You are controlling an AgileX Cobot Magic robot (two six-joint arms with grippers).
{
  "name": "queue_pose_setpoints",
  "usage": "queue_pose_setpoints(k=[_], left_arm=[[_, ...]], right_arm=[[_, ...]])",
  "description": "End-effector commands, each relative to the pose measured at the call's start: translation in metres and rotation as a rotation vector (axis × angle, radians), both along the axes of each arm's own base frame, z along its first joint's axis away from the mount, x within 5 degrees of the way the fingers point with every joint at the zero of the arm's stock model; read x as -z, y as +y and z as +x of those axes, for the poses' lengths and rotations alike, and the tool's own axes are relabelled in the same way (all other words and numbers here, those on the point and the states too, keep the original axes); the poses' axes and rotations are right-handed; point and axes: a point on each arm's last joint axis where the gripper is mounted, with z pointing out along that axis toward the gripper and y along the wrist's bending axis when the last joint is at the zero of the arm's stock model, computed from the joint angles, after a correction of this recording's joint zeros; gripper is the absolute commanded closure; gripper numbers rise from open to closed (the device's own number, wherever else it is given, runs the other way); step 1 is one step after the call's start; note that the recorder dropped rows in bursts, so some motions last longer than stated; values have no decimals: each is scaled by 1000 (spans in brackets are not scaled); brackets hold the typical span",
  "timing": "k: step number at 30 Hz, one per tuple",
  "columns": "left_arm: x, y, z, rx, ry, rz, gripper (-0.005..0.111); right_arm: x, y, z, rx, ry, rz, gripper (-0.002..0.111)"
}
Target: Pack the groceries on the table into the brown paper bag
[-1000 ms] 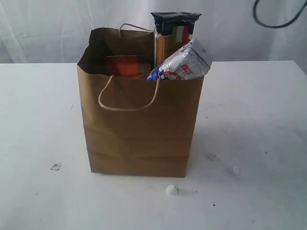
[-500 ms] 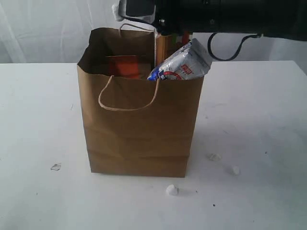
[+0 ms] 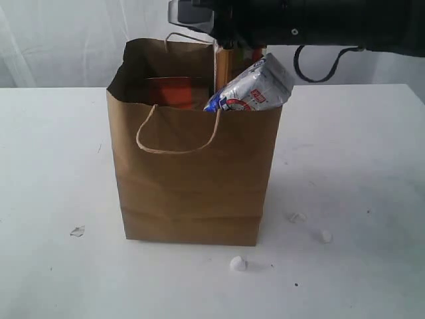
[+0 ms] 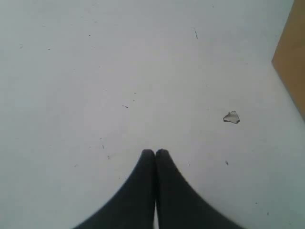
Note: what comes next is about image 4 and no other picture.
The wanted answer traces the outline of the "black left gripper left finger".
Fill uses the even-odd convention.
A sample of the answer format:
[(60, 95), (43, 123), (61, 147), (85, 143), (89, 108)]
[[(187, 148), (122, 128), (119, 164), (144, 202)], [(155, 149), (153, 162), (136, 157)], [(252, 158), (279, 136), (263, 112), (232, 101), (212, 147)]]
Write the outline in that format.
[(142, 151), (130, 176), (116, 194), (77, 229), (152, 229), (156, 198), (154, 152)]

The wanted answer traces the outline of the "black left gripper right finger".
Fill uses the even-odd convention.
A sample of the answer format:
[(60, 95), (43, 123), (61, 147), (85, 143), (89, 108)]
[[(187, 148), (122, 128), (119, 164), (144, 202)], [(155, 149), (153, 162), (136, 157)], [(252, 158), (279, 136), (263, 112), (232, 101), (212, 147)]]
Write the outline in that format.
[(161, 229), (240, 229), (187, 183), (169, 152), (156, 152), (157, 214)]

